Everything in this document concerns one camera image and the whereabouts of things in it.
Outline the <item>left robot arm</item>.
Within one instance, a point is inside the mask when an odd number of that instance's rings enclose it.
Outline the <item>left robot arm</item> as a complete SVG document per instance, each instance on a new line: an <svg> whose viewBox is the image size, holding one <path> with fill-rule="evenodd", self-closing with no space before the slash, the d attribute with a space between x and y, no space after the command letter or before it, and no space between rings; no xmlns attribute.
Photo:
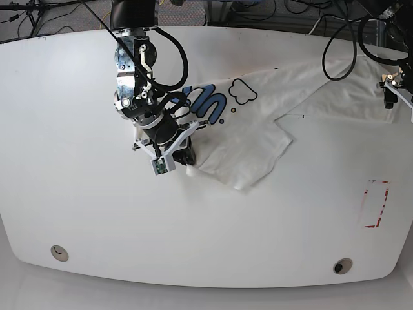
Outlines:
<svg viewBox="0 0 413 310"><path fill-rule="evenodd" d="M412 1L360 1L367 15L358 26L358 43L363 53L373 61L382 65L398 67L394 74L383 74L378 87L383 90L384 108L390 110L401 100L412 108L412 99L401 93L406 90L412 93ZM375 19L385 24L388 35L407 49L407 57L403 59L387 59L371 54L365 47L363 31L367 21Z"/></svg>

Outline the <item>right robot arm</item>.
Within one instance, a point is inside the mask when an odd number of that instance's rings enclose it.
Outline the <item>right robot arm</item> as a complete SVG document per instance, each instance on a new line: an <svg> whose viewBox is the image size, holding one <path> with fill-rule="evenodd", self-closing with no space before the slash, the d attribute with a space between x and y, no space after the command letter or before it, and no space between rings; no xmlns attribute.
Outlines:
<svg viewBox="0 0 413 310"><path fill-rule="evenodd" d="M196 155L190 137L193 123L179 123L176 114L183 109L186 117L192 104L182 88L188 58L178 40L158 28L157 11L157 1L112 1L110 29L117 41L115 109L136 128L134 149L147 150L155 171L162 174L169 171L168 160L195 165ZM155 81L157 50L146 34L151 29L172 42L181 56L183 73L173 85Z"/></svg>

